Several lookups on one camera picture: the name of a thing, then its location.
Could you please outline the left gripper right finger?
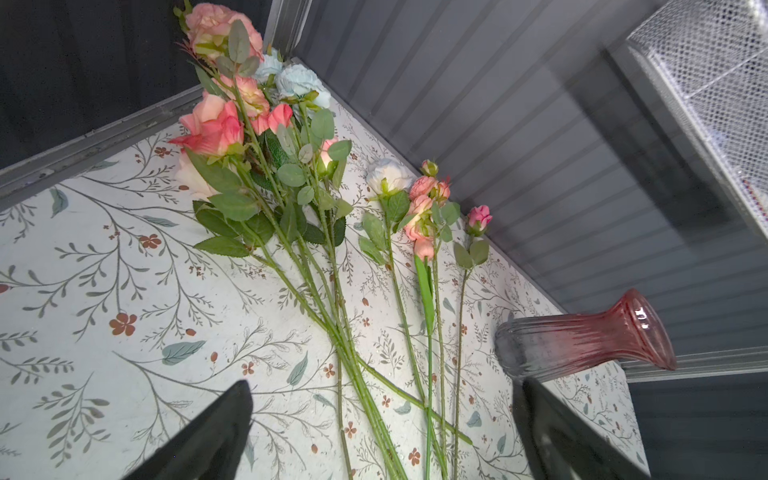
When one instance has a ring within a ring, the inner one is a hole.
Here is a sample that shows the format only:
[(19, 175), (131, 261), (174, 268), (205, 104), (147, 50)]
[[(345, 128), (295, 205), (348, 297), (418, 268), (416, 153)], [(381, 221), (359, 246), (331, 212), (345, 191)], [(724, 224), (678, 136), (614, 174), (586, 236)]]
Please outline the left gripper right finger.
[(535, 480), (650, 479), (534, 378), (513, 382), (513, 418)]

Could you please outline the pink tulip bud stem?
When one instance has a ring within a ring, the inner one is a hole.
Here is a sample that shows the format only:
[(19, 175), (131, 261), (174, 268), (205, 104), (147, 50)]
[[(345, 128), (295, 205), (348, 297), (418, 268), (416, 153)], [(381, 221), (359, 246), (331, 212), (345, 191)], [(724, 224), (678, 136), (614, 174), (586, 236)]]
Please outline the pink tulip bud stem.
[(424, 310), (425, 333), (427, 336), (427, 400), (424, 402), (426, 414), (426, 453), (425, 453), (425, 478), (431, 478), (431, 459), (434, 453), (433, 441), (435, 437), (432, 420), (432, 374), (433, 374), (433, 347), (432, 333), (434, 328), (434, 300), (427, 271), (428, 260), (434, 253), (432, 243), (427, 239), (419, 239), (414, 244), (414, 265), (416, 268), (419, 290)]

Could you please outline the dark red glass vase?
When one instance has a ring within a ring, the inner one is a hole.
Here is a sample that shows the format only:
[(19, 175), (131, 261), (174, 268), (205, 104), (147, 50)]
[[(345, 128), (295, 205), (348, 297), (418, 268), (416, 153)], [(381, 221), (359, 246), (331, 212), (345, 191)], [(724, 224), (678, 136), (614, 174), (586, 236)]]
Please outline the dark red glass vase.
[(597, 314), (526, 317), (501, 323), (494, 351), (514, 380), (540, 382), (589, 370), (613, 360), (638, 360), (674, 371), (677, 359), (664, 326), (648, 300), (628, 290)]

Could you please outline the small pink rose spray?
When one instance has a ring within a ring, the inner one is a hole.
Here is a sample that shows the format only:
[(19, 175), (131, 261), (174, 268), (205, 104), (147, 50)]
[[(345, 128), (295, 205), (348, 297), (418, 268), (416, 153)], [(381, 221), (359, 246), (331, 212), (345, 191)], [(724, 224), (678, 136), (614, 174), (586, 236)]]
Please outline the small pink rose spray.
[(443, 240), (452, 240), (452, 226), (459, 218), (458, 205), (450, 201), (450, 183), (438, 178), (439, 167), (430, 160), (422, 162), (421, 175), (412, 184), (409, 191), (410, 207), (407, 213), (408, 222), (403, 225), (403, 231), (414, 244), (419, 239), (427, 239), (432, 243), (434, 253), (430, 255), (427, 264), (430, 286), (434, 300), (434, 328), (432, 333), (433, 374), (432, 374), (432, 420), (434, 426), (433, 458), (439, 466), (440, 476), (448, 477), (447, 440), (448, 428), (444, 419), (445, 408), (445, 373), (437, 363), (444, 360), (444, 342), (441, 333), (441, 320), (438, 312), (438, 253)]

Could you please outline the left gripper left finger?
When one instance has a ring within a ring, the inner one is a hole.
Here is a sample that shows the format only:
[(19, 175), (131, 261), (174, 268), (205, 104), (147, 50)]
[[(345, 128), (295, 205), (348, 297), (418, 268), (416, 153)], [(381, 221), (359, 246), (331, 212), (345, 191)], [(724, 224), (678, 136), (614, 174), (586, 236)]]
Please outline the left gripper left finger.
[(248, 440), (252, 412), (248, 382), (235, 382), (127, 477), (233, 479)]

